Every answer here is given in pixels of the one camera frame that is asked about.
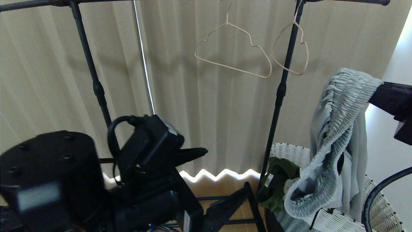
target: clothes hanger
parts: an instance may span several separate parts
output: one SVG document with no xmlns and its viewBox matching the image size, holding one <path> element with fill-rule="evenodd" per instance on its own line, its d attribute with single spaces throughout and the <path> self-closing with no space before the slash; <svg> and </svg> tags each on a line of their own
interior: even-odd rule
<svg viewBox="0 0 412 232">
<path fill-rule="evenodd" d="M 231 1 L 230 5 L 229 5 L 229 7 L 228 7 L 228 9 L 227 9 L 226 22 L 225 22 L 224 24 L 218 26 L 217 28 L 213 29 L 211 32 L 209 32 L 209 34 L 206 36 L 206 39 L 201 40 L 201 41 L 196 45 L 196 48 L 194 49 L 194 56 L 195 56 L 196 58 L 198 58 L 198 59 L 201 59 L 201 60 L 203 60 L 203 61 L 209 62 L 209 63 L 211 63 L 211 64 L 220 65 L 220 66 L 223 66 L 223 67 L 226 67 L 226 68 L 234 69 L 234 70 L 237 70 L 237 71 L 240 71 L 240 72 L 244 72 L 244 73 L 247 73 L 247 74 L 250 74 L 250 75 L 253 75 L 253 76 L 261 77 L 261 78 L 268 78 L 268 77 L 272 74 L 272 63 L 270 62 L 269 57 L 266 55 L 266 53 L 263 51 L 263 49 L 262 49 L 259 45 L 254 45 L 254 44 L 252 43 L 252 36 L 249 34 L 249 32 L 247 32 L 247 31 L 243 30 L 242 28 L 239 28 L 239 27 L 237 27 L 237 26 L 229 23 L 229 9 L 230 9 L 230 7 L 232 6 L 233 1 L 234 1 L 234 0 Z M 232 27 L 234 27 L 235 29 L 238 29 L 238 30 L 240 30 L 241 32 L 245 33 L 246 35 L 249 36 L 250 45 L 251 45 L 252 47 L 258 47 L 258 48 L 262 51 L 262 53 L 265 55 L 267 61 L 269 62 L 269 66 L 270 66 L 270 71 L 269 71 L 269 74 L 268 74 L 267 76 L 262 76 L 262 75 L 255 74 L 255 73 L 251 73 L 251 72 L 248 72 L 248 71 L 245 71 L 245 70 L 237 69 L 237 68 L 234 68 L 234 67 L 231 67 L 231 66 L 228 66 L 228 65 L 219 64 L 219 63 L 216 63 L 216 62 L 213 62 L 213 61 L 209 61 L 209 60 L 206 60 L 206 59 L 203 59 L 203 58 L 200 58 L 199 56 L 197 56 L 197 48 L 199 47 L 199 45 L 200 45 L 201 43 L 203 43 L 203 42 L 206 42 L 206 41 L 209 39 L 209 36 L 210 36 L 211 33 L 213 33 L 214 31 L 216 31 L 216 30 L 218 30 L 219 28 L 224 27 L 224 26 L 232 26 Z"/>
<path fill-rule="evenodd" d="M 273 58 L 273 60 L 274 60 L 280 67 L 282 67 L 283 69 L 285 69 L 285 70 L 287 70 L 287 71 L 289 71 L 289 72 L 291 72 L 291 73 L 294 73 L 294 74 L 296 74 L 296 75 L 302 75 L 302 74 L 304 74 L 305 71 L 306 71 L 306 68 L 308 67 L 308 62 L 309 62 L 308 44 L 306 43 L 306 41 L 303 41 L 303 29 L 302 29 L 302 27 L 300 27 L 299 24 L 296 22 L 297 12 L 299 11 L 299 8 L 300 8 L 300 5 L 301 5 L 301 4 L 302 4 L 302 0 L 300 1 L 299 5 L 297 6 L 297 10 L 296 10 L 295 18 L 293 19 L 293 22 L 291 22 L 289 25 L 287 25 L 285 28 L 282 29 L 279 37 L 275 40 L 275 44 L 273 44 L 272 53 L 270 54 L 270 56 Z M 305 47 L 306 47 L 306 63 L 305 63 L 305 67 L 303 68 L 303 71 L 302 71 L 301 73 L 298 73 L 298 72 L 296 72 L 296 71 L 293 71 L 293 70 L 290 70 L 290 69 L 286 68 L 285 66 L 281 65 L 281 64 L 273 57 L 273 50 L 275 49 L 275 45 L 276 45 L 276 43 L 278 42 L 279 38 L 282 36 L 282 33 L 283 33 L 288 27 L 292 26 L 293 24 L 296 25 L 297 28 L 302 32 L 302 36 L 300 37 L 300 44 L 305 44 Z"/>
</svg>

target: clothing rack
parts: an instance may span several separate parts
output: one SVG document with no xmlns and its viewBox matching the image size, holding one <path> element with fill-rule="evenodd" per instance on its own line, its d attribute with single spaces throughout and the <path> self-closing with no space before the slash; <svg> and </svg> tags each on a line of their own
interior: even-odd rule
<svg viewBox="0 0 412 232">
<path fill-rule="evenodd" d="M 0 13 L 5 12 L 5 11 L 11 11 L 11 10 L 17 10 L 17 9 L 26 9 L 26 8 L 33 8 L 33 7 L 41 7 L 41 6 L 57 6 L 57 7 L 65 7 L 69 6 L 72 10 L 73 13 L 73 18 L 75 19 L 77 30 L 80 36 L 80 41 L 82 43 L 84 55 L 86 57 L 87 65 L 89 67 L 90 75 L 93 81 L 93 91 L 94 94 L 96 95 L 96 98 L 99 102 L 100 108 L 102 110 L 103 117 L 105 119 L 106 126 L 109 127 L 109 125 L 112 123 L 112 119 L 110 117 L 109 110 L 107 108 L 107 102 L 105 99 L 105 92 L 103 89 L 102 84 L 99 81 L 96 68 L 94 66 L 94 61 L 93 57 L 90 52 L 90 47 L 89 43 L 87 41 L 87 36 L 86 32 L 84 30 L 83 26 L 83 21 L 82 21 L 82 15 L 79 9 L 79 4 L 80 3 L 89 3 L 89 2 L 109 2 L 109 1 L 125 1 L 125 0 L 31 0 L 31 1 L 25 1 L 25 2 L 17 2 L 17 3 L 10 3 L 10 4 L 3 4 L 0 5 Z M 299 24 L 300 23 L 300 18 L 303 13 L 303 6 L 305 5 L 306 2 L 320 2 L 323 0 L 297 0 L 296 2 L 296 7 L 295 7 L 295 14 L 297 12 L 297 17 L 296 17 L 296 22 Z M 390 0 L 336 0 L 336 1 L 347 1 L 347 2 L 362 2 L 362 3 L 370 3 L 370 4 L 379 4 L 386 6 L 389 4 Z M 286 68 L 290 68 L 290 64 L 292 61 L 292 55 L 293 55 L 293 50 L 295 48 L 295 42 L 296 42 L 296 37 L 297 37 L 297 32 L 298 32 L 298 27 L 296 25 L 293 25 L 292 31 L 290 33 L 290 39 L 289 39 L 289 45 L 288 45 L 288 50 L 286 53 L 286 59 L 285 59 L 285 64 L 284 66 Z M 270 126 L 270 131 L 269 131 L 269 136 L 267 140 L 267 145 L 266 145 L 266 150 L 265 150 L 265 157 L 263 160 L 263 165 L 262 165 L 262 171 L 260 174 L 260 180 L 259 180 L 259 185 L 258 185 L 258 191 L 261 187 L 261 179 L 265 175 L 266 170 L 267 170 L 267 164 L 269 160 L 269 155 L 270 155 L 270 149 L 273 143 L 273 138 L 274 134 L 276 131 L 276 125 L 279 119 L 279 113 L 280 109 L 282 106 L 283 98 L 286 95 L 286 81 L 288 79 L 288 71 L 283 70 L 282 73 L 282 78 L 281 82 L 278 86 L 277 92 L 276 92 L 276 101 L 275 101 L 275 109 L 273 112 L 273 117 L 272 117 L 272 122 Z M 119 149 L 119 144 L 117 139 L 115 139 L 114 143 L 115 149 Z M 114 159 L 100 159 L 101 163 L 112 163 Z M 204 200 L 219 200 L 219 199 L 224 199 L 226 196 L 209 196 L 209 197 L 200 197 L 197 198 L 199 201 L 204 201 Z M 249 204 L 251 211 L 253 213 L 253 218 L 252 219 L 240 219 L 240 220 L 229 220 L 226 225 L 233 225 L 233 224 L 250 224 L 254 223 L 256 224 L 258 232 L 266 232 L 266 228 L 263 224 L 263 219 L 261 217 L 261 214 L 258 209 L 258 203 L 256 199 L 251 195 L 249 199 Z"/>
</svg>

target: wooden floor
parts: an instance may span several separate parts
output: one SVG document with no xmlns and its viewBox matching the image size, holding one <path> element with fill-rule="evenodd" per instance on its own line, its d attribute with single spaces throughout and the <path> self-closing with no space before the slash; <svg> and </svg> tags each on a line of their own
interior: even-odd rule
<svg viewBox="0 0 412 232">
<path fill-rule="evenodd" d="M 209 179 L 206 176 L 201 177 L 196 183 L 192 183 L 185 179 L 187 185 L 190 187 L 196 197 L 202 196 L 222 196 L 230 195 L 231 193 L 239 190 L 243 187 L 245 181 L 248 181 L 252 186 L 253 191 L 256 191 L 259 180 L 253 176 L 249 176 L 243 180 L 237 180 L 236 178 L 225 175 L 221 177 L 217 182 Z M 201 201 L 201 204 L 206 212 L 206 209 L 215 201 Z M 264 219 L 264 208 L 259 207 L 260 214 Z M 249 202 L 246 201 L 242 207 L 231 217 L 231 219 L 250 219 L 253 218 L 252 211 L 250 210 Z M 237 232 L 257 232 L 255 224 L 244 225 L 225 225 L 221 232 L 237 231 Z"/>
</svg>

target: clothes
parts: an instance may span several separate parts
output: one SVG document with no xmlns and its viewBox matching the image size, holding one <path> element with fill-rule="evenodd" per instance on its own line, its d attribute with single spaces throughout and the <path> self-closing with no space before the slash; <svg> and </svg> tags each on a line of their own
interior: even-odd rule
<svg viewBox="0 0 412 232">
<path fill-rule="evenodd" d="M 262 206 L 276 213 L 283 210 L 283 188 L 288 179 L 299 177 L 299 167 L 287 159 L 269 158 L 269 171 L 262 178 L 264 185 L 256 199 Z"/>
<path fill-rule="evenodd" d="M 360 220 L 368 156 L 364 108 L 382 83 L 367 73 L 340 69 L 325 85 L 311 123 L 311 162 L 285 190 L 285 209 L 292 217 L 306 218 L 326 207 Z"/>
</svg>

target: curtain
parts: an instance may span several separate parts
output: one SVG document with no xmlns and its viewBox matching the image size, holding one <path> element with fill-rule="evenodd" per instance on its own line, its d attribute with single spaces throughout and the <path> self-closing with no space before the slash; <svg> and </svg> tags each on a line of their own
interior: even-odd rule
<svg viewBox="0 0 412 232">
<path fill-rule="evenodd" d="M 184 135 L 184 147 L 209 150 L 205 157 L 180 167 L 191 175 L 203 168 L 214 175 L 224 168 L 259 172 L 269 134 L 282 69 L 272 60 L 272 75 L 263 79 L 194 57 L 196 44 L 226 21 L 229 4 L 228 0 L 80 4 L 112 119 L 152 114 L 153 103 L 155 113 Z M 309 125 L 321 89 L 340 67 L 382 77 L 410 7 L 409 1 L 392 1 L 386 7 L 307 3 L 300 25 L 309 46 L 309 65 L 302 76 L 289 74 L 274 141 L 309 145 Z M 294 9 L 295 1 L 235 1 L 229 22 L 248 31 L 253 43 L 270 55 L 280 31 L 293 20 Z M 1 152 L 40 133 L 70 130 L 92 136 L 99 156 L 110 157 L 106 126 L 70 8 L 3 12 L 0 24 Z M 281 63 L 289 35 L 290 28 L 274 48 Z M 263 76 L 269 72 L 261 51 L 231 27 L 211 34 L 198 55 Z M 297 42 L 292 69 L 300 71 L 305 56 Z M 131 133 L 127 124 L 119 126 L 120 145 Z M 110 174 L 110 165 L 103 165 L 103 170 Z"/>
</svg>

